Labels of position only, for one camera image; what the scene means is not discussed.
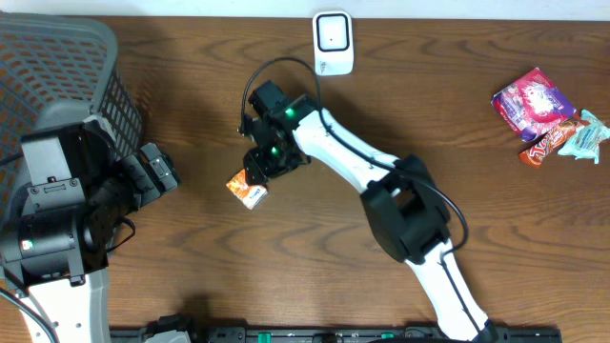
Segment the small orange snack packet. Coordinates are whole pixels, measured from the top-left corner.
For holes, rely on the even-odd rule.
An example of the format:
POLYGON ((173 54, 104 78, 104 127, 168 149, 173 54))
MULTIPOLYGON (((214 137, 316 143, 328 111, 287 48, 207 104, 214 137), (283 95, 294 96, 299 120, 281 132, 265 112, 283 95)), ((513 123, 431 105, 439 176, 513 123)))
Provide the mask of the small orange snack packet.
POLYGON ((252 210, 268 194, 265 186, 250 186, 247 183, 244 169, 234 175, 227 182, 226 187, 248 210, 252 210))

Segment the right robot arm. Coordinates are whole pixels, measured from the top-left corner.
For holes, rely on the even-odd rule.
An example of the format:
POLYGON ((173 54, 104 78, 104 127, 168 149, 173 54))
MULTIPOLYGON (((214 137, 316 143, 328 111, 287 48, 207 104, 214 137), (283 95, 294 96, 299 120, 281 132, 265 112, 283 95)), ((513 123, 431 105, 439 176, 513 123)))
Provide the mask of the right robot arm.
POLYGON ((377 150, 312 97, 291 99, 271 81, 246 89, 242 104, 256 113, 244 114, 240 126, 255 143, 243 159, 248 184, 264 186, 314 159, 322 162, 356 189, 377 244, 414 272, 441 332, 458 341, 495 339, 455 258, 463 245, 453 243, 448 223, 452 214, 465 217, 419 158, 377 150))

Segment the orange chocolate bar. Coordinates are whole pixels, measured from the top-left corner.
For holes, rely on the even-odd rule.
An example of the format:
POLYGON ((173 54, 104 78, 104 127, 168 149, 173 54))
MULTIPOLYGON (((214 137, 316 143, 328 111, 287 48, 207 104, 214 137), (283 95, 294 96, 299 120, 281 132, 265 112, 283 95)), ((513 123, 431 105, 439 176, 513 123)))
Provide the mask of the orange chocolate bar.
POLYGON ((518 158, 524 164, 539 168, 544 160, 555 148, 563 145, 578 130, 588 126, 587 121, 581 119, 566 120, 547 132, 538 143, 522 151, 518 158))

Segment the purple snack packet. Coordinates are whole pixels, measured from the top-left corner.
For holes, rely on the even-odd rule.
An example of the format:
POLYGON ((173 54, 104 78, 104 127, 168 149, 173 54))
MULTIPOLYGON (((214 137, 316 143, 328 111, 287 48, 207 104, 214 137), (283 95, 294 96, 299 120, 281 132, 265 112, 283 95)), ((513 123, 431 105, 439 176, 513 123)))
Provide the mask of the purple snack packet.
POLYGON ((497 92, 491 104, 523 142, 536 141, 577 112, 540 68, 497 92))

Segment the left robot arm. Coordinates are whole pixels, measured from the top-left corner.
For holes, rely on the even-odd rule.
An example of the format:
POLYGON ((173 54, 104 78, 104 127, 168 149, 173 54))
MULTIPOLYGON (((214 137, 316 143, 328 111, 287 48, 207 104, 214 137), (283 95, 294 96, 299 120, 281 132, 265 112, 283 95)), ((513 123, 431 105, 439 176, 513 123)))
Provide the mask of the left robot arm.
POLYGON ((118 156, 97 121, 35 131, 21 140, 29 180, 1 231, 1 294, 34 342, 108 342, 108 254, 129 214, 180 183, 154 143, 118 156))

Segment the teal white snack packet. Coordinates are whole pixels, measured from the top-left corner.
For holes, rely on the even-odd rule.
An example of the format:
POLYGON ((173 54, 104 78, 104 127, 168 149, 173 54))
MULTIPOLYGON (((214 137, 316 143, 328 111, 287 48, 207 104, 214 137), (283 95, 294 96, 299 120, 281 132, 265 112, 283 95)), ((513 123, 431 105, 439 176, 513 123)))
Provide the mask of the teal white snack packet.
POLYGON ((558 155, 574 156, 578 159, 592 159, 595 164, 600 162, 600 144, 609 138, 609 128, 592 112, 582 110, 580 119, 587 123, 570 137, 559 149, 558 155))

